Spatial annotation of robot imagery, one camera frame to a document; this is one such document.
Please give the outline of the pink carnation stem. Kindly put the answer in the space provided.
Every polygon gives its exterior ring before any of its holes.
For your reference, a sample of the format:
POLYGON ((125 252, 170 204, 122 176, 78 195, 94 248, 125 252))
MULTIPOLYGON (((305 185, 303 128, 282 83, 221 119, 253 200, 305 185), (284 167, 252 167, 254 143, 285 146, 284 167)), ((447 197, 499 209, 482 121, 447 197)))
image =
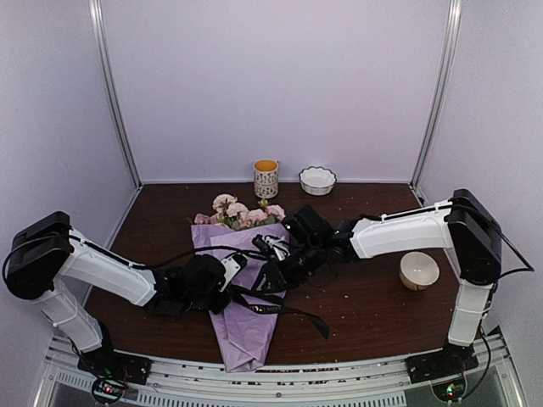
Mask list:
POLYGON ((248 226, 266 226, 280 223, 286 217, 283 207, 278 204, 270 204, 265 198, 258 202, 258 209, 250 210, 245 216, 248 226))

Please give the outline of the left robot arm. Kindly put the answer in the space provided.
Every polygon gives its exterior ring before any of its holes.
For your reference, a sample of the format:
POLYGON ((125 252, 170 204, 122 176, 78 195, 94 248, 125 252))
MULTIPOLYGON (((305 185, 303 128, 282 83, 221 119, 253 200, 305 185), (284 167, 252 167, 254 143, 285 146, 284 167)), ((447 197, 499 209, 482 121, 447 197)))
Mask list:
POLYGON ((134 263, 85 238, 65 212, 57 211, 14 236, 2 276, 7 289, 36 304, 87 363, 103 376, 114 376, 122 359, 108 329, 82 308, 65 286, 66 277, 156 314, 179 316, 194 306, 221 312, 230 300, 229 283, 245 265, 245 259, 208 254, 171 269, 134 263))

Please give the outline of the purple wrapping paper sheet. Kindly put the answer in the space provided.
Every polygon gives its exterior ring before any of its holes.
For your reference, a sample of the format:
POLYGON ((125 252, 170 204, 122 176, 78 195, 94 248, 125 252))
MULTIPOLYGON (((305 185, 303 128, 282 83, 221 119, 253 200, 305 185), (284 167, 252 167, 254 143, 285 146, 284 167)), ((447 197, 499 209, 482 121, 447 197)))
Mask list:
MULTIPOLYGON (((191 232, 195 248, 229 246, 253 249, 252 239, 258 235, 274 236, 284 242, 289 240, 287 231, 280 224, 242 231, 218 225, 193 225, 191 232)), ((231 302, 220 314, 210 313, 210 318, 226 372, 251 372, 265 364, 277 323, 276 314, 260 315, 231 302)))

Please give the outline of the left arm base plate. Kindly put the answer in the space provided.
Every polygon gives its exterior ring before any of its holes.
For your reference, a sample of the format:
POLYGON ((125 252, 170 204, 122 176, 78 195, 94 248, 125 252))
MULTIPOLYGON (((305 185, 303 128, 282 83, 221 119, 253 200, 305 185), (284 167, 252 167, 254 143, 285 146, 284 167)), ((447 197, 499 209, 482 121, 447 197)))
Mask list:
POLYGON ((112 360, 102 364, 81 357, 77 368, 92 373, 96 377, 113 379, 123 384, 145 385, 151 370, 152 361, 140 356, 114 353, 112 360))

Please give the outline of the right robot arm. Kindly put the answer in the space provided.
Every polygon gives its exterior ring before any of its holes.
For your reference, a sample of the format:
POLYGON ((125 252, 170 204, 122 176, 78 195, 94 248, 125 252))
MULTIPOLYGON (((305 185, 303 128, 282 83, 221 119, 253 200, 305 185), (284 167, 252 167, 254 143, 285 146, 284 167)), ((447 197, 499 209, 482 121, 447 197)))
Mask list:
POLYGON ((253 244, 270 256, 278 288, 296 287, 325 264, 354 264, 399 254, 400 273, 433 284, 439 263, 434 254, 452 255, 458 266, 458 293, 445 335, 446 347, 435 355, 435 367, 446 375, 467 361, 467 348, 478 336, 502 271, 501 226, 482 202, 467 189, 451 198, 393 214, 358 215, 332 226, 313 207, 305 205, 287 215, 283 229, 293 247, 280 237, 254 238, 253 244))

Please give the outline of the pale pink rose stem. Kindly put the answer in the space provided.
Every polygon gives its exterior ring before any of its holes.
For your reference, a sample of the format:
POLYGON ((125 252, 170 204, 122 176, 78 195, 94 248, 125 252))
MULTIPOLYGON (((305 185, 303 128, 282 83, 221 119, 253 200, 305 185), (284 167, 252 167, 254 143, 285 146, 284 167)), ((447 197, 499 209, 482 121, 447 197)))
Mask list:
POLYGON ((226 226, 233 230, 240 230, 247 226, 249 209, 230 194, 220 194, 212 204, 215 213, 210 218, 211 224, 226 226))

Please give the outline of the dusty pink rose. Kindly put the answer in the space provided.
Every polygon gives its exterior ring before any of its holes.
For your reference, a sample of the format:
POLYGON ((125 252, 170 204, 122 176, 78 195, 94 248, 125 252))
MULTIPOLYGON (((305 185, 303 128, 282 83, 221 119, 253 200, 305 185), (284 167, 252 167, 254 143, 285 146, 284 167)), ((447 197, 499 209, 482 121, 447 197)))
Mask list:
POLYGON ((212 216, 198 213, 193 219, 195 225, 214 225, 219 222, 219 215, 214 214, 212 216))

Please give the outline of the black printed ribbon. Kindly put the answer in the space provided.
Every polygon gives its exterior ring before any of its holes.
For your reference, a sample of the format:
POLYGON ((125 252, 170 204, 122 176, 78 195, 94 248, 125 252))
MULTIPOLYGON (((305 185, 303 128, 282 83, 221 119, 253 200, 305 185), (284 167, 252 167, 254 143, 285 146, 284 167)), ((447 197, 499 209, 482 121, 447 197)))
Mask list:
POLYGON ((328 340, 330 328, 320 316, 288 307, 283 299, 286 292, 307 282, 310 274, 325 265, 326 256, 314 248, 297 248, 283 261, 263 258, 250 284, 236 282, 236 276, 232 279, 226 288, 231 302, 259 315, 302 315, 328 340))

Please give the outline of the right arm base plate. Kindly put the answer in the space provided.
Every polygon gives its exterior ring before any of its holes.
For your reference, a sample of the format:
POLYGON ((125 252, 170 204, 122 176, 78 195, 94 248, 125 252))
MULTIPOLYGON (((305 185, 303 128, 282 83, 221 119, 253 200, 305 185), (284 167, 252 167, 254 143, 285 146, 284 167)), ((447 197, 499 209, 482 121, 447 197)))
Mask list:
POLYGON ((478 358, 469 348, 443 348, 406 359, 406 369, 412 384, 461 375, 478 366, 478 358))

